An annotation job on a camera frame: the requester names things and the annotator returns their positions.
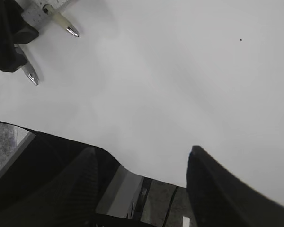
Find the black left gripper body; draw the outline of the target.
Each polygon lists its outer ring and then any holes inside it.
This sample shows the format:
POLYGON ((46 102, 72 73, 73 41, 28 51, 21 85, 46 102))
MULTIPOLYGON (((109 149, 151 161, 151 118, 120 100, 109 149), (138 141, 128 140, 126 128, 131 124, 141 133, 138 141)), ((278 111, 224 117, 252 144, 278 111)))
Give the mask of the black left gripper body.
POLYGON ((14 34, 23 24, 22 7, 14 0, 0 0, 0 61, 23 61, 16 52, 14 34))

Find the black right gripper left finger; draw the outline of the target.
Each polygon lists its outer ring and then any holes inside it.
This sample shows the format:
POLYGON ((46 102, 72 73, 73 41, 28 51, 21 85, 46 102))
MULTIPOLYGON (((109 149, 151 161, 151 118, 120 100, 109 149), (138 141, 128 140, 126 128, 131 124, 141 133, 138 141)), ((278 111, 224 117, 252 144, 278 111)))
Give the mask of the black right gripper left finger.
POLYGON ((87 227, 97 192, 96 152, 86 148, 38 188, 0 185, 0 227, 87 227))

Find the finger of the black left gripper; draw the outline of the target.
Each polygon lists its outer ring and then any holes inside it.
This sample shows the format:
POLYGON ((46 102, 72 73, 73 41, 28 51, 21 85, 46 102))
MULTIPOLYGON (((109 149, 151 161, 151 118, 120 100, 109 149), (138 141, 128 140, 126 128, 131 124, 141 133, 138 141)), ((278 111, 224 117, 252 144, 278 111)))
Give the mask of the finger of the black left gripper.
POLYGON ((0 71, 15 72, 26 63, 26 58, 16 51, 14 45, 3 49, 0 48, 0 71))
POLYGON ((15 44, 28 44, 39 36, 38 30, 23 19, 12 22, 11 32, 15 44))

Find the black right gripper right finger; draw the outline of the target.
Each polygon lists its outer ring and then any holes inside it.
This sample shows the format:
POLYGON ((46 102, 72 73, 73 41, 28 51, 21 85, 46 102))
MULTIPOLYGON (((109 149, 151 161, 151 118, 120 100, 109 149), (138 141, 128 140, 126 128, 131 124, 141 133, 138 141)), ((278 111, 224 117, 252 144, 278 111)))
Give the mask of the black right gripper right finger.
POLYGON ((199 227, 284 227, 284 206, 250 188, 193 146, 186 190, 199 227))

